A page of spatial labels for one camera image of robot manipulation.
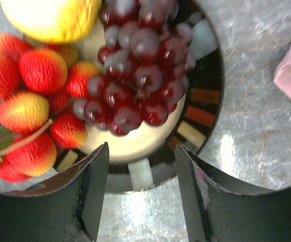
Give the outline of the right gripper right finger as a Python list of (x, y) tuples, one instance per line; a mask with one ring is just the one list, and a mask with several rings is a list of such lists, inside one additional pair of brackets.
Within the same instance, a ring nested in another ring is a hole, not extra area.
[(259, 187), (175, 149), (190, 241), (291, 241), (291, 186)]

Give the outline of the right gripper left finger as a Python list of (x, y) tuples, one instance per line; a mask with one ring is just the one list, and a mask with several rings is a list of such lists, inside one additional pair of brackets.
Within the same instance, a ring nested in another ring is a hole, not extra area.
[(0, 193), (0, 241), (96, 241), (109, 147), (25, 191)]

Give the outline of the purple grape bunch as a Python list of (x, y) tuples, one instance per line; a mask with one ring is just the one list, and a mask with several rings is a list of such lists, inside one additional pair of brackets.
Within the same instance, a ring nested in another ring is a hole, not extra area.
[(116, 136), (163, 125), (188, 90), (195, 66), (191, 27), (181, 22), (177, 1), (107, 1), (98, 12), (105, 45), (97, 53), (104, 72), (83, 74), (76, 64), (72, 109), (86, 123)]

